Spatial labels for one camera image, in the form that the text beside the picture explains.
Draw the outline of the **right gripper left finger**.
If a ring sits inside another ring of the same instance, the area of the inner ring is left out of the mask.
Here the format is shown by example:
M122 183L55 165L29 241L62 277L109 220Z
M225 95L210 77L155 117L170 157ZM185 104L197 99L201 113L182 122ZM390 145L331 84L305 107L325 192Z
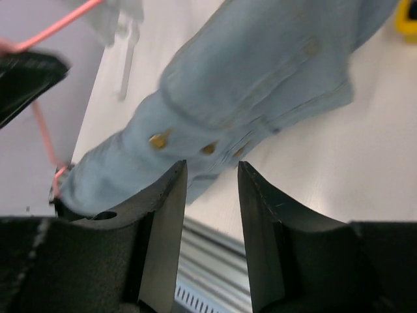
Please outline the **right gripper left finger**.
M2 312L170 312L187 167L93 218L1 218Z

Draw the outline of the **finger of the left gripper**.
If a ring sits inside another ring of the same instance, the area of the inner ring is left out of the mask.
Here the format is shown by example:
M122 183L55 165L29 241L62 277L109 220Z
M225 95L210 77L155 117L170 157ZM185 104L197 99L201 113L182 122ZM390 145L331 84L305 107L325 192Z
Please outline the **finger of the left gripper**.
M1 57L1 127L8 125L40 95L66 78L70 65L39 51Z

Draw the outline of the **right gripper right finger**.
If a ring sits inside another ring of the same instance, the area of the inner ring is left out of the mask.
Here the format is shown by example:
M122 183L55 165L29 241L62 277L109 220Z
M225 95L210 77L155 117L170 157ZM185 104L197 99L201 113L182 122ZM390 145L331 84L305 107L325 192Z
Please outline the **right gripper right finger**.
M415 312L416 224L343 223L238 165L254 312Z

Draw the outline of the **white skirt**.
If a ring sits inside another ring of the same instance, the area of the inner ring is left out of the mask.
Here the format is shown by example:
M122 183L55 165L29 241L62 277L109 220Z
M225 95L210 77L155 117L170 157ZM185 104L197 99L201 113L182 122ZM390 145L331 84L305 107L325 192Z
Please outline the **white skirt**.
M104 46L112 46L119 27L120 13L141 23L143 21L142 0L103 1L88 11L83 19Z

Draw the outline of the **blue grey garment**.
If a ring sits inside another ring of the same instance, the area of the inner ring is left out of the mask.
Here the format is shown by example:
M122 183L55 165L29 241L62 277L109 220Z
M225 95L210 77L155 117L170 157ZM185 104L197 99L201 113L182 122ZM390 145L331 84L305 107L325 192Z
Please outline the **blue grey garment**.
M267 137L351 103L351 55L395 1L226 1L131 120L69 171L61 201L93 216L188 167L187 203Z

